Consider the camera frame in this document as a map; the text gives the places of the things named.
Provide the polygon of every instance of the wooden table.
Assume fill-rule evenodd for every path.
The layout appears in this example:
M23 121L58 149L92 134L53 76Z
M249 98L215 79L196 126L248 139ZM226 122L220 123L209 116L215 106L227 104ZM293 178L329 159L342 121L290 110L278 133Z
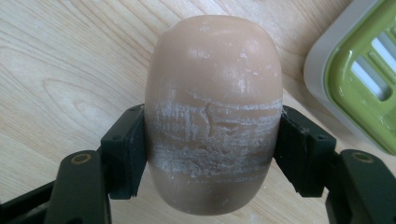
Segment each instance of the wooden table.
M396 175L396 157L352 135L304 85L307 52L349 2L1 1L1 201L53 180L65 156L97 149L125 109L144 103L149 60L160 35L199 14L229 14L261 25L280 55L284 104L333 134L337 151L373 153ZM326 193L301 198L273 162L257 197L229 215L174 210L155 191L149 170L137 198L111 205L114 223L327 223L325 198Z

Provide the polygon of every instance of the light wood surface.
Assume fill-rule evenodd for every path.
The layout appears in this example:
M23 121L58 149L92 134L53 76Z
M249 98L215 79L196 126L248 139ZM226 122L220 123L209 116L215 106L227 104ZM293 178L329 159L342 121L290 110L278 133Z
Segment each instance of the light wood surface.
M261 25L282 62L284 104L337 140L337 151L391 157L352 135L304 85L307 52L349 0L114 0L0 2L0 200L56 176L65 156L97 149L127 108L144 103L151 53L170 26L199 14L229 14ZM273 162L260 192L229 215L197 217L169 207L149 170L137 198L111 201L113 223L328 223L322 198L303 199Z

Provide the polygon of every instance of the beige oval object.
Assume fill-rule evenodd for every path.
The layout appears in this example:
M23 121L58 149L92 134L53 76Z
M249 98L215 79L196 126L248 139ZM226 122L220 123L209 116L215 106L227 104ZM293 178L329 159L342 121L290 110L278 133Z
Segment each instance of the beige oval object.
M280 62L259 25L197 16L166 31L145 100L148 167L161 197L195 215L246 205L268 172L281 110Z

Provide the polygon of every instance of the brown soap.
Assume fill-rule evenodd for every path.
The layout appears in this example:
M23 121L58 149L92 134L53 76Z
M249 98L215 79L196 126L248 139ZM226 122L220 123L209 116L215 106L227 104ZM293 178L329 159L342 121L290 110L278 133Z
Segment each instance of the brown soap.
M152 55L145 100L161 197L195 215L246 205L268 172L281 110L280 62L259 25L197 16L170 28Z

